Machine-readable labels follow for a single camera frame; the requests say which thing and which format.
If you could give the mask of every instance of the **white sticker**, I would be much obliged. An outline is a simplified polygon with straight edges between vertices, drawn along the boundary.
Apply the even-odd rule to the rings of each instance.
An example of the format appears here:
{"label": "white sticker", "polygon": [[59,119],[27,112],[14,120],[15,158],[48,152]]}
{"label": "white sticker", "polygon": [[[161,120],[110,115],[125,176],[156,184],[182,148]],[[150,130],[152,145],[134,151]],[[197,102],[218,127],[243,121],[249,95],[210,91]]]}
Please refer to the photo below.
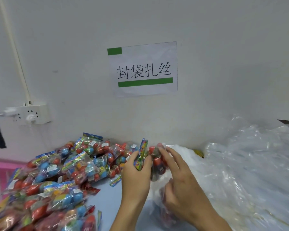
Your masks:
{"label": "white sticker", "polygon": [[57,165],[51,165],[47,168],[46,172],[54,171],[54,170],[56,170],[56,168],[57,168]]}
{"label": "white sticker", "polygon": [[60,176],[59,178],[58,178],[58,183],[61,183],[62,182],[62,176]]}
{"label": "white sticker", "polygon": [[43,197],[43,198],[46,198],[46,197],[48,197],[47,196],[47,194],[44,192],[44,193],[40,193],[40,194],[38,194],[39,196],[41,196],[41,197]]}
{"label": "white sticker", "polygon": [[76,193],[82,193],[82,191],[81,191],[80,189],[78,189],[78,188],[77,188],[77,189],[74,189],[73,192],[74,192],[75,194],[76,194]]}
{"label": "white sticker", "polygon": [[92,146],[93,147],[94,144],[96,144],[96,143],[97,143],[97,141],[92,141],[91,143],[88,144],[88,146]]}
{"label": "white sticker", "polygon": [[14,185],[17,181],[18,181],[18,179],[11,181],[10,185],[8,186],[8,190],[14,189]]}

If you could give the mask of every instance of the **power outlet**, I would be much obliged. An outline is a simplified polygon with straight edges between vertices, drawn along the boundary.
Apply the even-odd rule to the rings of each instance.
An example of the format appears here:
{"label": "power outlet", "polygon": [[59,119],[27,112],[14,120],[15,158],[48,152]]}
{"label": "power outlet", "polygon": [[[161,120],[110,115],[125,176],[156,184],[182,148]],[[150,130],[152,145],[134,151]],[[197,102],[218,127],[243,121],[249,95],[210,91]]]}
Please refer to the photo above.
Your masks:
{"label": "power outlet", "polygon": [[28,125],[29,122],[26,118],[29,115],[34,116],[32,124],[45,124],[51,121],[47,104],[18,106],[13,108],[17,110],[17,114],[14,116],[14,121],[19,125]]}

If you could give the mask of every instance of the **right hand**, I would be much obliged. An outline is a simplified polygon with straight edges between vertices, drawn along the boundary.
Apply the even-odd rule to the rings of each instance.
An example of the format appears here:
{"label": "right hand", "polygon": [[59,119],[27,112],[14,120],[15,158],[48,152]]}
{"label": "right hand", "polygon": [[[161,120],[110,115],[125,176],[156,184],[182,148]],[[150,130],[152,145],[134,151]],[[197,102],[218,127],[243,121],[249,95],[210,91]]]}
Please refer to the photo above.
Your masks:
{"label": "right hand", "polygon": [[[222,218],[212,207],[187,163],[172,148],[167,147],[166,150],[159,148],[159,150],[168,163],[173,177],[165,186],[167,209],[199,230],[213,230],[212,223],[221,221]],[[226,229],[219,227],[217,230],[231,230],[227,223],[226,226]]]}

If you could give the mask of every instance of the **hand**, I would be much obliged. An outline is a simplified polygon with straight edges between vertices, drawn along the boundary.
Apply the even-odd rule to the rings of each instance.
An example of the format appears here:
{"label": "hand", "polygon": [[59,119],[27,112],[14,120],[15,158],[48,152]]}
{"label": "hand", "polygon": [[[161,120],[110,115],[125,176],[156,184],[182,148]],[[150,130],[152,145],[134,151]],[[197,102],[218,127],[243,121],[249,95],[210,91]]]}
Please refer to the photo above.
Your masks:
{"label": "hand", "polygon": [[142,170],[138,171],[134,166],[134,161],[137,156],[138,151],[135,151],[125,163],[123,171],[121,172],[121,203],[133,204],[141,207],[142,209],[150,190],[152,158],[150,155],[147,156],[144,160],[144,166]]}
{"label": "hand", "polygon": [[167,161],[173,179],[165,186],[165,206],[178,218],[198,230],[231,230],[212,207],[187,163],[172,148],[159,148]]}
{"label": "hand", "polygon": [[137,151],[131,154],[121,171],[122,200],[110,231],[134,231],[149,194],[152,158],[147,156],[142,170],[138,171],[134,166],[137,156]]}

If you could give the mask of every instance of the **table surface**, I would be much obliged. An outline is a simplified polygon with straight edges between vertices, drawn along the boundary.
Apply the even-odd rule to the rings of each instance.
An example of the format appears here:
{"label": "table surface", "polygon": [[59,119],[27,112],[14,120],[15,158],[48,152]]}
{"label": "table surface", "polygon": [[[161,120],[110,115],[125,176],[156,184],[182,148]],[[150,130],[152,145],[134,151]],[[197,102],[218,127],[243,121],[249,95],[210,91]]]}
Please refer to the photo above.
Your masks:
{"label": "table surface", "polygon": [[[102,224],[99,231],[109,231],[121,203],[122,184],[119,182],[115,187],[109,185],[109,180],[101,180],[94,184],[94,187],[101,191],[95,196],[90,196],[88,205],[95,205],[96,210],[100,210],[102,214]],[[196,229],[189,224],[183,223],[176,225],[171,229],[162,227],[158,222],[154,221],[149,215],[153,207],[153,202],[147,200],[142,212],[138,218],[136,231],[160,231],[160,230],[186,230],[195,231]]]}

